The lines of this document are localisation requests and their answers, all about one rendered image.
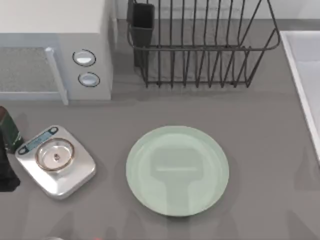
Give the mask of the silver kitchen scale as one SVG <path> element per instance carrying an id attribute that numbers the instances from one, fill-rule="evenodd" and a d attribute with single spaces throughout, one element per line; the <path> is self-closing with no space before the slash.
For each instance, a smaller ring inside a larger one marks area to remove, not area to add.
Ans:
<path id="1" fill-rule="evenodd" d="M 97 170 L 89 152 L 60 125 L 51 125 L 23 143 L 15 157 L 38 186 L 57 200 L 68 198 Z"/>

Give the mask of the small microwave knob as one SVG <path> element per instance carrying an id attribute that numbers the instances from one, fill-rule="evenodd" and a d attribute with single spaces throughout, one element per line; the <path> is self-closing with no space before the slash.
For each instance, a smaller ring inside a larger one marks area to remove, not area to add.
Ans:
<path id="1" fill-rule="evenodd" d="M 100 78 L 93 72 L 86 72 L 78 76 L 78 82 L 84 87 L 94 88 L 100 84 Z"/>

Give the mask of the large microwave knob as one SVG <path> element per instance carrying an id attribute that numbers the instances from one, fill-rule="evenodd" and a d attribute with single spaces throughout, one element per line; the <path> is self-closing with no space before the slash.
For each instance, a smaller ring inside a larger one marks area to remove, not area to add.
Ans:
<path id="1" fill-rule="evenodd" d="M 72 54 L 73 61 L 81 67 L 90 67 L 96 63 L 96 56 L 93 52 L 87 49 L 75 51 Z"/>

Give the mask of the pale green plate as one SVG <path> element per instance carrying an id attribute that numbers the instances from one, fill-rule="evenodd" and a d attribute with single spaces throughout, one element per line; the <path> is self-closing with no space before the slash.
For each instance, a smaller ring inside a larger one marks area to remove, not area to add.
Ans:
<path id="1" fill-rule="evenodd" d="M 126 159 L 125 176 L 144 207 L 168 217 L 189 217 L 221 199 L 230 166 L 210 135 L 193 127 L 169 125 L 135 142 Z"/>

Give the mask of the dark cutlery holder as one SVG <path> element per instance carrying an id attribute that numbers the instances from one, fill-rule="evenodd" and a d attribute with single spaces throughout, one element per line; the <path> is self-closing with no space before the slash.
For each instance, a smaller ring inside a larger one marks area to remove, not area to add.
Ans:
<path id="1" fill-rule="evenodd" d="M 128 0 L 127 23 L 132 39 L 134 66 L 143 67 L 145 50 L 150 47 L 155 25 L 155 6 L 151 3 L 139 3 Z"/>

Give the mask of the pale microwave oven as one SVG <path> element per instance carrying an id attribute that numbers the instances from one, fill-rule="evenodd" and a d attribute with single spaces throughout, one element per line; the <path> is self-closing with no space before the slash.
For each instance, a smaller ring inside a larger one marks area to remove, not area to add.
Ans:
<path id="1" fill-rule="evenodd" d="M 114 78 L 110 29 L 112 0 L 0 0 L 0 48 L 52 47 L 57 50 L 68 100 L 108 101 Z M 89 50 L 96 62 L 77 65 L 74 52 Z M 100 84 L 85 87 L 78 76 L 92 72 Z"/>

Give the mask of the dark green bottle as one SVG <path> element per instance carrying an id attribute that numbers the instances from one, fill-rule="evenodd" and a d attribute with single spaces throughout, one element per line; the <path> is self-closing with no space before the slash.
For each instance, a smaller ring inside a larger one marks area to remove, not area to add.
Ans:
<path id="1" fill-rule="evenodd" d="M 0 106 L 0 131 L 8 153 L 14 154 L 24 143 L 24 139 L 9 112 Z"/>

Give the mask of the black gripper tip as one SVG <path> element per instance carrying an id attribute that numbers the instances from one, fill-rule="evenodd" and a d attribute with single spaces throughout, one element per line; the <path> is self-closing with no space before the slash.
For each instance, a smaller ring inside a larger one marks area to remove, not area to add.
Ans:
<path id="1" fill-rule="evenodd" d="M 3 139 L 0 137 L 0 193 L 14 192 L 20 183 L 9 162 Z"/>

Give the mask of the microwave oven door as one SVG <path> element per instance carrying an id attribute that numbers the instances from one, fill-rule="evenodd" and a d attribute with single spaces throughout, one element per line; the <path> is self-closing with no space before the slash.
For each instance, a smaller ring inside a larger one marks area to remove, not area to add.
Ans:
<path id="1" fill-rule="evenodd" d="M 69 104 L 63 70 L 53 47 L 0 47 L 0 101 Z"/>

